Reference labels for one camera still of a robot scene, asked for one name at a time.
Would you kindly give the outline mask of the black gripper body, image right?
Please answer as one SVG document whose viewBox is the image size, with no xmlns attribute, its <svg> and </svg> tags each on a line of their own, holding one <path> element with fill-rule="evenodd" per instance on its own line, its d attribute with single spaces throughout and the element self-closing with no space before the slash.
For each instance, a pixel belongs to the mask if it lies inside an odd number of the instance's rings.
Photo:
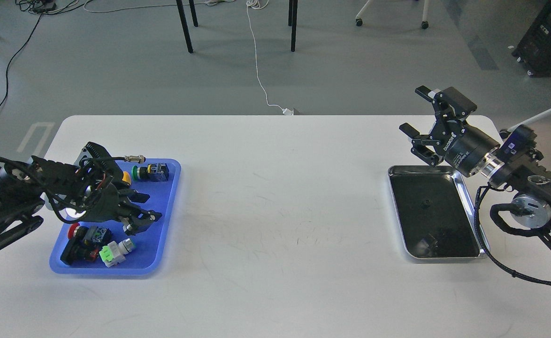
<svg viewBox="0 0 551 338">
<path fill-rule="evenodd" d="M 488 134 L 459 120 L 447 123 L 447 140 L 442 143 L 442 157 L 465 177 L 475 175 L 484 157 L 499 147 Z"/>
</svg>

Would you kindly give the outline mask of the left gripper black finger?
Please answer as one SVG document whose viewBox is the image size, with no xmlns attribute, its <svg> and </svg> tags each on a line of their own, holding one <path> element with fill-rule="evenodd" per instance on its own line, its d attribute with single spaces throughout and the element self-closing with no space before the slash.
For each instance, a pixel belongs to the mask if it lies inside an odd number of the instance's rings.
<svg viewBox="0 0 551 338">
<path fill-rule="evenodd" d="M 139 234 L 147 231 L 149 227 L 160 220 L 163 214 L 156 212 L 155 210 L 142 210 L 141 213 L 132 213 L 127 216 L 118 216 L 118 221 L 122 225 L 132 225 L 135 229 L 135 233 Z"/>
<path fill-rule="evenodd" d="M 117 201 L 123 203 L 146 203 L 150 199 L 149 194 L 144 194 L 133 189 L 117 191 Z"/>
</svg>

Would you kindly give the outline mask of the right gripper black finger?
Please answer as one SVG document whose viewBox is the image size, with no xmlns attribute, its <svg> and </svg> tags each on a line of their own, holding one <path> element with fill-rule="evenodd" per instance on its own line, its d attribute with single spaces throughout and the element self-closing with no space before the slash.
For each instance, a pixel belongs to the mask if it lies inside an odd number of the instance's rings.
<svg viewBox="0 0 551 338">
<path fill-rule="evenodd" d="M 438 166 L 443 162 L 443 157 L 440 154 L 428 148 L 440 146 L 441 141 L 428 135 L 419 134 L 419 131 L 408 123 L 403 123 L 398 128 L 409 137 L 412 144 L 411 152 L 417 158 L 432 167 Z"/>
<path fill-rule="evenodd" d="M 472 128 L 466 119 L 477 110 L 477 105 L 454 86 L 444 90 L 419 86 L 415 93 L 432 104 L 435 112 L 432 129 L 451 129 L 452 123 L 458 124 L 460 129 Z"/>
</svg>

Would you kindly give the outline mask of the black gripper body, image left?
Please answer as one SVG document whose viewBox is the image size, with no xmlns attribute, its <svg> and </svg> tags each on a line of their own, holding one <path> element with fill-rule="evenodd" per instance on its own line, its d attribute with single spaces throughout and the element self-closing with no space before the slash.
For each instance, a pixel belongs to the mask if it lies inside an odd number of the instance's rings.
<svg viewBox="0 0 551 338">
<path fill-rule="evenodd" d="M 82 219 L 83 221 L 103 222 L 103 221 L 121 221 L 130 216 L 131 210 L 128 206 L 121 206 L 124 201 L 135 193 L 131 188 L 119 189 L 114 184 L 101 190 L 98 198 L 91 202 L 88 210 L 71 210 L 71 218 Z"/>
</svg>

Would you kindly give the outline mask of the black robot arm, image left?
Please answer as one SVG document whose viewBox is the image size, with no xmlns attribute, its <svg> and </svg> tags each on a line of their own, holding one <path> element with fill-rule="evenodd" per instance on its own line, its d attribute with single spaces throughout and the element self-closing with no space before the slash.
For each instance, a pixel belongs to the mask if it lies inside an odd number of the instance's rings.
<svg viewBox="0 0 551 338">
<path fill-rule="evenodd" d="M 162 214 L 140 207 L 149 195 L 132 189 L 131 182 L 166 181 L 169 170 L 166 163 L 145 161 L 142 155 L 111 156 L 93 142 L 73 165 L 37 156 L 29 162 L 0 157 L 0 250 L 37 229 L 43 222 L 37 213 L 46 204 L 72 225 L 61 255 L 67 265 L 94 261 L 111 245 L 111 231 L 80 226 L 79 221 L 119 221 L 127 235 L 147 231 Z M 71 218 L 64 220 L 61 210 L 71 210 Z"/>
</svg>

